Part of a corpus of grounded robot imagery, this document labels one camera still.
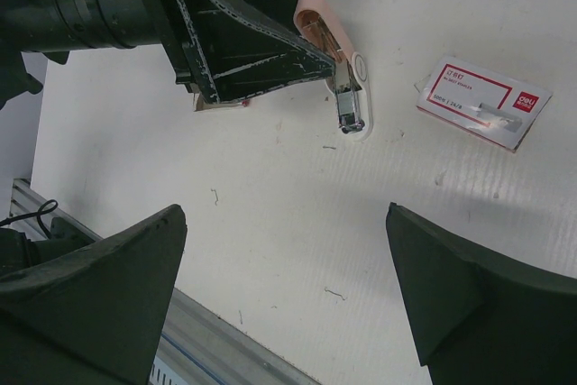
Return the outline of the red white staple box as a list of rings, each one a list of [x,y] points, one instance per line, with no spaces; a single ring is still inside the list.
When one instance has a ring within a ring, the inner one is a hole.
[[[453,56],[435,65],[417,108],[515,152],[553,93]]]

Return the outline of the torn red white box flap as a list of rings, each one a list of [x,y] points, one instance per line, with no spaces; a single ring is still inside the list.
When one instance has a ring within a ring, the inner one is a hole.
[[[195,112],[246,108],[249,104],[249,100],[241,102],[209,103],[201,93],[195,93],[193,95],[193,108]]]

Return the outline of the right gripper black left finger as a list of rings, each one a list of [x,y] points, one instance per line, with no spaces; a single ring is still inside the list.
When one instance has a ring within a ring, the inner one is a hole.
[[[186,237],[177,205],[92,243],[3,229],[2,383],[147,383]]]

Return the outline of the pink white mini stapler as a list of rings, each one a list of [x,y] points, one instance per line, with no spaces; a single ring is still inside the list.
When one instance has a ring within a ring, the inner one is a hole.
[[[365,141],[373,127],[365,58],[326,0],[298,0],[293,22],[307,41],[334,61],[334,73],[325,82],[334,95],[339,130],[351,141]]]

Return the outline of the loose bent staple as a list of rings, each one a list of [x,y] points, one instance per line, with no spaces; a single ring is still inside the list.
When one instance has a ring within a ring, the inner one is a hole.
[[[214,194],[215,196],[215,206],[218,206],[219,203],[219,196],[218,196],[218,192],[215,188],[210,188],[211,192]]]
[[[333,297],[339,298],[342,301],[346,301],[347,297],[339,292],[336,292],[328,287],[324,287],[324,293],[327,293]]]

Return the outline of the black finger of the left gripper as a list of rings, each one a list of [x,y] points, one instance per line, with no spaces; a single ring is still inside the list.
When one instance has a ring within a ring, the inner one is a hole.
[[[335,62],[293,23],[298,0],[176,0],[200,94],[236,103],[333,75]]]

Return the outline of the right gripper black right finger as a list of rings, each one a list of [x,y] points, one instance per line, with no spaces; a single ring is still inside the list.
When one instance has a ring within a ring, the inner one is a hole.
[[[576,280],[392,203],[386,230],[421,365],[434,384],[574,384]]]

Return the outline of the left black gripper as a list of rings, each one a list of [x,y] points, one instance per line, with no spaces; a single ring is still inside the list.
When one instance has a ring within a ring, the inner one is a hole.
[[[24,65],[39,53],[60,65],[77,50],[163,46],[174,71],[180,47],[171,0],[1,0],[1,102],[43,85]]]

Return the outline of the aluminium front rail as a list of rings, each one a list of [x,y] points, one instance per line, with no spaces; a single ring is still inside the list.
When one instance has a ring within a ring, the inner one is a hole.
[[[34,192],[30,183],[13,183],[13,230],[30,241],[105,239]],[[312,378],[226,323],[174,284],[156,356],[188,384],[309,384]]]

